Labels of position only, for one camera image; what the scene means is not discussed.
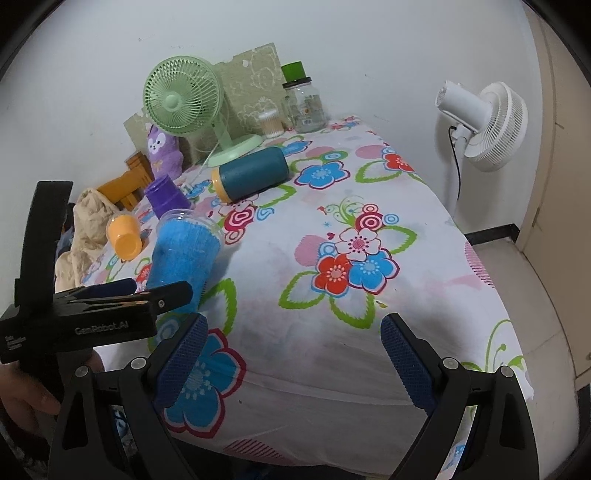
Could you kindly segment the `person's left hand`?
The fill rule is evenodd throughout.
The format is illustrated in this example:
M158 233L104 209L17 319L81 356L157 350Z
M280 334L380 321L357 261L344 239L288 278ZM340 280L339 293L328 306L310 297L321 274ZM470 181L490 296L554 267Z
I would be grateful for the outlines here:
M17 362L1 365L1 402L19 428L39 437L43 433L37 416L55 416L60 410L60 402L40 382L21 371Z

